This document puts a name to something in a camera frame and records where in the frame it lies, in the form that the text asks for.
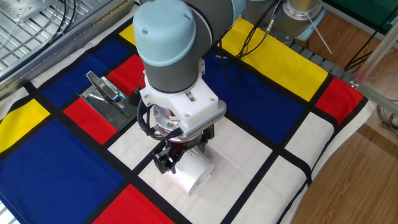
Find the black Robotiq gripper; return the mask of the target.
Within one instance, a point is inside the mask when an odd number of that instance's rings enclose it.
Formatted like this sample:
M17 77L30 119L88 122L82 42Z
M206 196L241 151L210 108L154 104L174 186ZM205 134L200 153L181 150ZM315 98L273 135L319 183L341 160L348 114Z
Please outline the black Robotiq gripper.
M208 141L215 136L215 125L202 131L197 137L189 141L167 140L167 146L156 146L152 150L153 161L161 174L176 173L176 164L180 156L187 150L198 147L202 153L206 151Z

